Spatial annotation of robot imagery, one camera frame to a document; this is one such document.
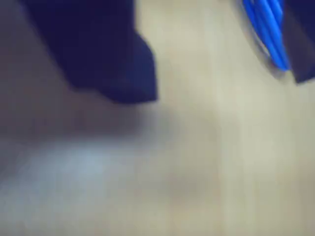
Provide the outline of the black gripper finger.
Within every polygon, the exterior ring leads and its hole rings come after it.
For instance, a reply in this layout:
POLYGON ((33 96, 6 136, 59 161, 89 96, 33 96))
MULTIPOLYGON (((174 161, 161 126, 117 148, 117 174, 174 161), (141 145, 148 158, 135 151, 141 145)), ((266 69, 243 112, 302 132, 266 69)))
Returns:
POLYGON ((283 43, 296 83, 315 78, 315 2, 285 0, 283 43))
POLYGON ((40 38, 76 89, 121 104, 158 98, 155 58, 135 26, 133 0, 24 0, 40 38))

